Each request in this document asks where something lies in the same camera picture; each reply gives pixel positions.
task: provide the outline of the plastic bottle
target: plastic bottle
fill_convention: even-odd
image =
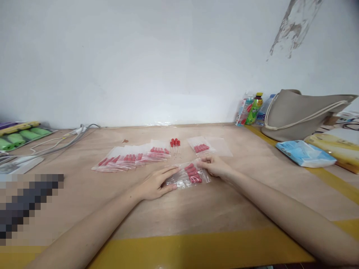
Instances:
[[[262,95],[263,95],[263,93],[260,93],[260,92],[256,93],[252,108],[251,108],[249,115],[247,117],[247,120],[246,120],[247,125],[252,125],[254,123],[254,121],[257,117],[257,113],[258,113],[259,109],[261,108],[261,106],[263,105]]]
[[[258,111],[257,120],[255,121],[256,124],[264,126],[264,119],[266,118],[268,107],[274,97],[275,94],[271,94],[270,97],[264,102],[263,106]]]
[[[253,95],[245,93],[242,99],[242,102],[240,104],[240,108],[238,111],[238,115],[236,118],[236,121],[234,122],[237,126],[244,126],[246,123],[246,119],[248,117],[248,113],[252,107],[253,104]]]

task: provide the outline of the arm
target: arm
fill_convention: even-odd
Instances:
[[[203,157],[198,165],[232,184],[321,261],[329,265],[359,265],[359,242],[312,209],[233,170],[217,156]]]
[[[27,269],[85,268],[127,214],[142,200],[153,200],[177,188],[162,183],[179,168],[166,167],[150,174],[141,184],[113,198],[85,217],[43,251]]]

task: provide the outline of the white rope handle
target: white rope handle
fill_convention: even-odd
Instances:
[[[273,126],[269,126],[269,125],[268,125],[268,118],[269,118],[268,115],[269,115],[270,109],[272,108],[272,104],[273,104],[274,100],[277,98],[277,95],[278,95],[278,94],[279,94],[279,93],[277,93],[277,94],[275,95],[275,97],[272,99],[272,101],[271,101],[271,103],[270,103],[270,105],[269,105],[269,107],[268,107],[266,116],[265,116],[265,118],[264,118],[264,126],[265,126],[265,128],[267,128],[267,129],[269,129],[269,130],[274,130],[274,131],[276,131],[276,130],[281,130],[281,129],[285,129],[285,128],[288,128],[288,127],[297,125],[297,124],[299,124],[299,123],[303,123],[303,122],[305,122],[305,121],[310,121],[310,120],[312,120],[312,119],[314,119],[314,118],[317,118],[317,117],[319,117],[319,116],[321,116],[321,115],[327,113],[328,111],[332,110],[333,108],[336,108],[336,107],[338,107],[338,106],[341,106],[341,105],[343,105],[343,104],[347,104],[347,103],[348,103],[348,101],[345,101],[345,100],[343,100],[343,101],[338,101],[338,102],[335,102],[335,103],[333,103],[333,104],[331,104],[331,105],[328,105],[328,106],[325,107],[325,108],[322,108],[321,110],[319,110],[319,111],[313,113],[312,115],[309,115],[309,116],[305,117],[304,119],[302,119],[302,120],[300,120],[300,121],[297,121],[297,122],[295,122],[295,123],[291,123],[291,124],[288,124],[288,125],[285,125],[285,126],[282,126],[282,127],[273,127]]]

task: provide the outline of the left hand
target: left hand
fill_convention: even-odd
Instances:
[[[152,172],[144,179],[142,183],[136,187],[136,191],[142,199],[157,199],[167,192],[177,189],[177,185],[175,184],[170,184],[163,187],[161,187],[161,185],[167,178],[171,177],[178,171],[180,171],[180,169],[177,166],[169,166]]]

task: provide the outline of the yellow table edge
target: yellow table edge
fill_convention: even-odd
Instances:
[[[277,143],[252,126],[263,140]],[[322,168],[308,168],[322,181],[359,204],[358,190]],[[359,219],[334,222],[359,240]],[[0,268],[23,268],[46,247],[2,246]],[[314,258],[276,226],[235,232],[111,240],[89,268],[240,268],[312,262]]]
[[[262,134],[262,132],[253,126],[245,126],[248,130],[253,132],[255,135],[259,136],[261,139],[266,141],[268,144],[275,147],[276,143],[278,141],[273,140],[272,138],[269,138],[268,136],[265,136]],[[356,204],[359,204],[359,190],[355,188],[354,186],[350,185],[349,183],[342,180],[340,177],[337,177],[333,175],[332,173],[328,172],[324,168],[308,168],[304,167],[306,170],[308,170],[310,173],[316,175],[318,178],[320,178],[321,181],[326,183],[328,186],[336,189],[338,192],[343,194],[345,197],[349,198]]]

